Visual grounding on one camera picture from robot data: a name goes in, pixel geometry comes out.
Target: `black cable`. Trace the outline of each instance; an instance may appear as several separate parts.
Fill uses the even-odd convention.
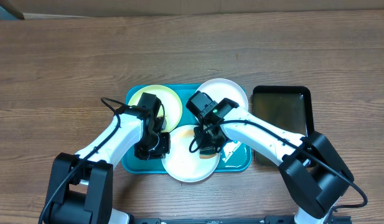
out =
[[[217,124],[214,124],[212,126],[209,126],[207,127],[206,129],[203,130],[202,134],[206,133],[207,131],[217,127],[217,126],[220,126],[222,124],[230,124],[230,123],[242,123],[242,124],[250,124],[252,126],[255,126],[257,128],[260,128],[261,130],[267,132],[268,134],[272,135],[273,137],[275,137],[276,139],[280,140],[281,142],[283,142],[283,144],[286,144],[290,147],[292,147],[293,149],[295,150],[298,150],[300,153],[304,154],[306,157],[310,158],[312,161],[318,163],[320,166],[326,168],[329,172],[333,173],[334,175],[336,175],[337,177],[341,178],[343,181],[345,181],[346,183],[348,183],[351,187],[353,187],[359,194],[360,196],[362,196],[363,198],[363,202],[362,203],[359,203],[359,204],[351,204],[351,205],[336,205],[336,206],[333,206],[331,209],[330,209],[330,213],[329,213],[329,217],[332,216],[332,213],[333,212],[337,212],[337,209],[340,209],[340,208],[362,208],[364,206],[367,205],[367,202],[368,202],[368,199],[367,199],[367,196],[365,194],[365,192],[363,192],[363,190],[361,188],[359,188],[356,184],[354,184],[352,181],[350,181],[349,179],[345,178],[343,175],[339,174],[337,171],[333,170],[331,167],[329,167],[327,164],[323,163],[322,161],[320,161],[318,158],[316,158],[315,156],[309,154],[308,152],[304,151],[303,148],[299,147],[299,146],[296,146],[292,143],[290,143],[287,139],[284,139],[280,136],[278,136],[277,134],[275,134],[274,132],[272,132],[271,130],[269,130],[268,128],[260,125],[260,124],[257,124],[257,123],[254,123],[252,121],[248,121],[248,120],[228,120],[228,121],[222,121],[222,122],[219,122]],[[193,146],[193,143],[196,141],[196,137],[193,138],[190,146],[189,146],[189,151],[192,152],[192,146]]]
[[[42,210],[41,214],[40,214],[40,217],[38,219],[38,224],[42,224],[42,220],[44,219],[44,215],[45,213],[47,212],[47,209],[50,207],[50,204],[52,203],[54,197],[58,194],[59,190],[61,188],[64,187],[64,185],[67,185],[70,180],[74,177],[74,175],[76,174],[76,172],[78,172],[81,167],[84,165],[84,163],[92,156],[94,155],[104,144],[106,144],[107,141],[109,141],[109,139],[111,137],[113,137],[113,135],[117,132],[117,130],[120,128],[120,124],[121,124],[121,120],[119,118],[119,115],[118,113],[116,112],[116,110],[111,107],[105,100],[107,101],[111,101],[111,102],[114,102],[114,103],[118,103],[118,104],[121,104],[121,105],[125,105],[124,103],[120,102],[120,101],[116,101],[116,100],[112,100],[112,99],[109,99],[109,98],[101,98],[100,99],[102,101],[102,103],[104,105],[106,105],[114,114],[115,116],[117,117],[117,125],[116,127],[114,128],[114,130],[97,146],[95,146],[93,148],[93,150],[87,154],[83,159],[81,159],[78,164],[67,174],[66,178],[62,181],[62,183],[60,183],[60,185],[57,187],[57,189],[55,190],[55,192],[52,194],[52,196],[50,197],[49,201],[47,202],[47,204],[45,205],[44,209]]]
[[[204,119],[202,120],[202,123],[200,124],[200,126],[202,127],[202,128],[204,128]],[[199,145],[197,145],[197,147],[194,149],[194,150],[192,150],[192,146],[193,146],[193,143],[194,142],[196,142],[196,139],[198,138],[197,136],[196,137],[194,137],[193,138],[193,140],[192,140],[192,142],[190,143],[190,145],[189,145],[189,152],[190,153],[195,153],[195,152],[197,152],[201,147],[202,147],[202,145],[203,145],[203,142],[204,142],[204,137],[205,137],[205,130],[203,130],[203,132],[202,133],[200,133],[200,135],[201,135],[201,141],[200,141],[200,144]]]
[[[164,105],[161,103],[162,107],[162,117],[165,119],[166,118],[166,110],[164,109]]]

